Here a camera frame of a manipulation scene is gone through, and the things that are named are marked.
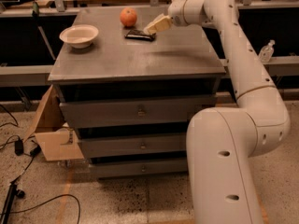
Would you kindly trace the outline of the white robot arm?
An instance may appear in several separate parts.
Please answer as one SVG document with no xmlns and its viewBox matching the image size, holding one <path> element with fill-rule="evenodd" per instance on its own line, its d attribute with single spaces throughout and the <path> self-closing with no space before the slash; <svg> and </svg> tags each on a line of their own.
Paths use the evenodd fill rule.
<svg viewBox="0 0 299 224">
<path fill-rule="evenodd" d="M 196 113 L 186 151 L 195 224 L 263 224 L 249 158 L 277 148 L 291 121 L 278 89 L 238 22 L 235 0 L 172 0 L 149 23 L 155 34 L 173 25 L 209 22 L 220 35 L 234 88 L 234 107 Z"/>
</svg>

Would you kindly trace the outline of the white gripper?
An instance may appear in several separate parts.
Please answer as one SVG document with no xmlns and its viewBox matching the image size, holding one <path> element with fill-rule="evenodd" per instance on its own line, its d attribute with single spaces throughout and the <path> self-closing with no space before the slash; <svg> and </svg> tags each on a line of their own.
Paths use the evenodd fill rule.
<svg viewBox="0 0 299 224">
<path fill-rule="evenodd" d="M 188 23 L 184 16 L 184 7 L 187 0 L 171 0 L 168 8 L 168 15 L 160 14 L 151 21 L 144 29 L 146 35 L 154 35 L 169 29 L 172 23 L 176 26 L 187 26 Z"/>
</svg>

